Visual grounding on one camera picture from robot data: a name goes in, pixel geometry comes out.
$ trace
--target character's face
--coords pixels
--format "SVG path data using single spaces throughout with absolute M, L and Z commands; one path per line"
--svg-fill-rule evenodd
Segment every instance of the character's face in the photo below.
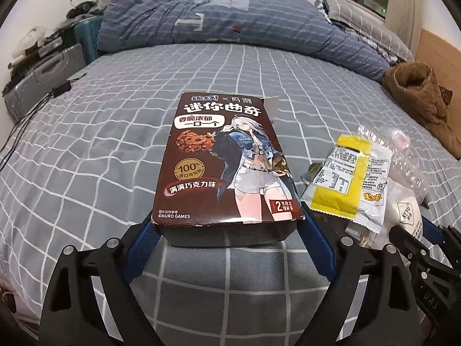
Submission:
M 238 128 L 242 131 L 251 131 L 251 126 L 246 123 L 239 124 Z

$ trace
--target gray suitcase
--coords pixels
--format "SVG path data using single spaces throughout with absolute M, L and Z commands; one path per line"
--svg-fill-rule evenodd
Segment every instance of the gray suitcase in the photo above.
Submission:
M 5 95 L 6 108 L 15 122 L 22 119 L 47 93 L 86 66 L 81 44 L 57 53 L 26 75 Z

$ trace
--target gray plaid pillow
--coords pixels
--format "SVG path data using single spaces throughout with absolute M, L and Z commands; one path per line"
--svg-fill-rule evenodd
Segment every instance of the gray plaid pillow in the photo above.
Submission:
M 349 0 L 323 0 L 330 19 L 347 24 L 373 40 L 404 61 L 414 61 L 414 56 L 400 38 L 384 25 L 363 15 Z

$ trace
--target metal screw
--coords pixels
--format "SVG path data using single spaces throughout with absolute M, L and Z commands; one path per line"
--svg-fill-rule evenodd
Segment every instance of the metal screw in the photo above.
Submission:
M 74 252 L 74 248 L 73 246 L 66 246 L 62 252 L 64 252 L 64 255 L 70 255 L 72 252 Z
M 342 237 L 341 243 L 345 246 L 352 246 L 354 244 L 354 241 L 351 237 Z
M 118 246 L 118 239 L 117 238 L 112 238 L 107 241 L 107 246 L 110 249 L 113 249 L 114 247 Z
M 394 245 L 387 245 L 386 250 L 391 254 L 395 254 L 397 252 L 397 249 Z

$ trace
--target gray checkered bed sheet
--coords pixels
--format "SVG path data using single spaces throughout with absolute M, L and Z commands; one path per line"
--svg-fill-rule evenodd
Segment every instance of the gray checkered bed sheet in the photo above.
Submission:
M 62 248 L 99 247 L 152 207 L 171 121 L 186 91 L 280 96 L 274 128 L 297 187 L 340 134 L 361 123 L 394 125 L 432 181 L 430 210 L 444 225 L 461 217 L 461 166 L 382 87 L 331 63 L 237 44 L 177 44 L 104 56 L 72 91 L 36 115 L 0 175 L 0 268 L 37 314 Z M 433 256 L 441 258 L 434 248 Z M 351 332 L 357 300 L 344 325 Z M 161 240 L 132 283 L 167 345 L 291 345 L 328 282 L 297 232 L 274 245 L 182 249 Z M 97 298 L 117 334 L 100 282 Z

